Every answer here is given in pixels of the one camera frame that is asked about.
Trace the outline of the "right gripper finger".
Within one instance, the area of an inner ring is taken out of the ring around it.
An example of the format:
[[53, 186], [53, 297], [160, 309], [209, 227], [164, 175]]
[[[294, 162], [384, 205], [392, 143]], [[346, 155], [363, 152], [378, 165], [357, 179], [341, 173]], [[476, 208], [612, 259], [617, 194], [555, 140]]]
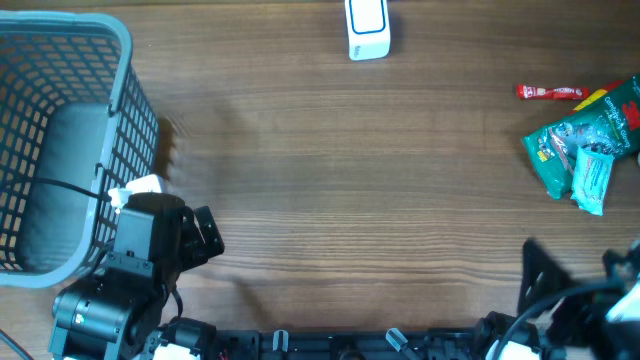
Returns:
[[535, 238], [522, 247], [522, 280], [517, 314], [522, 315], [543, 298], [571, 288], [575, 281]]
[[602, 256], [606, 277], [622, 280], [626, 285], [639, 281], [639, 241], [635, 240], [625, 255], [607, 250]]

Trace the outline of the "mint green tissue pack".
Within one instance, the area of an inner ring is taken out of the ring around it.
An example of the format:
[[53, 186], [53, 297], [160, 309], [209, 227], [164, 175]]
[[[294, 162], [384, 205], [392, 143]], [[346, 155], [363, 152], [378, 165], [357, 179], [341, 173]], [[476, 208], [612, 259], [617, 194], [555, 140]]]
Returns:
[[614, 160], [613, 155], [578, 149], [571, 199], [581, 210], [596, 216], [603, 215]]

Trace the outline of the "green 3M gloves package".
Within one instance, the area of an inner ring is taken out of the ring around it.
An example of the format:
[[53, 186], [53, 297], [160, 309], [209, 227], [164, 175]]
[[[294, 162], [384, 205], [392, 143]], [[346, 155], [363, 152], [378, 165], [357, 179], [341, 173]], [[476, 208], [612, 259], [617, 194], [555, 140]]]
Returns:
[[580, 149], [616, 159], [639, 151], [639, 76], [523, 137], [522, 144], [549, 196], [562, 198], [571, 188]]

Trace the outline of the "red sauce bottle green cap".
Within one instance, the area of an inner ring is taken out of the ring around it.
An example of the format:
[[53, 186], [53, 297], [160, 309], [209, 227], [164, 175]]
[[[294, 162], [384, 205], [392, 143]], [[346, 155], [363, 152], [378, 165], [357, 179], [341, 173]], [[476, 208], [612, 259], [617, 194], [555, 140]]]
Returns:
[[622, 83], [623, 83], [623, 80], [618, 80], [618, 81], [609, 83], [609, 84], [604, 85], [603, 87], [597, 89], [591, 95], [589, 95], [585, 100], [583, 100], [579, 105], [574, 107], [572, 112], [576, 113], [576, 112], [579, 112], [579, 111], [583, 110], [584, 108], [586, 108], [589, 105], [591, 105], [592, 103], [594, 103], [596, 100], [598, 100], [601, 97], [603, 97], [604, 95], [606, 95], [608, 92], [610, 92], [610, 91], [614, 90], [615, 88], [619, 87]]

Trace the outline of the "red Nescafe coffee stick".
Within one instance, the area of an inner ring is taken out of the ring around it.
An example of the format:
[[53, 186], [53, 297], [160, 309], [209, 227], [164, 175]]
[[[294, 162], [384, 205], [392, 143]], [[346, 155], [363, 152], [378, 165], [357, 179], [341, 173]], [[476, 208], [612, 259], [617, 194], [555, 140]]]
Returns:
[[516, 94], [523, 100], [585, 100], [589, 97], [590, 90], [579, 87], [544, 88], [518, 84]]

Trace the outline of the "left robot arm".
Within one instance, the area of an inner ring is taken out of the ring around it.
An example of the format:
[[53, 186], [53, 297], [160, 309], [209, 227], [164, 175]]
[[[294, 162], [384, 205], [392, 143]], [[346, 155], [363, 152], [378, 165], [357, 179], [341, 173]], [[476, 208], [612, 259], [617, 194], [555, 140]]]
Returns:
[[166, 193], [132, 195], [97, 264], [56, 297], [50, 353], [133, 358], [159, 326], [168, 299], [178, 298], [180, 275], [223, 251], [209, 207], [191, 208]]

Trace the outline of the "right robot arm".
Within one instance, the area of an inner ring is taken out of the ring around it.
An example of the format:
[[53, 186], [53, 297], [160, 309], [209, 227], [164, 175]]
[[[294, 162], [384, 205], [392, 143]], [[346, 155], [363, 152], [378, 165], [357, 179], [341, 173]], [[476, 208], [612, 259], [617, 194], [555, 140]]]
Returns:
[[639, 243], [602, 256], [605, 277], [578, 280], [536, 239], [522, 247], [515, 317], [490, 312], [473, 331], [474, 359], [564, 359], [570, 347], [596, 359], [639, 357]]

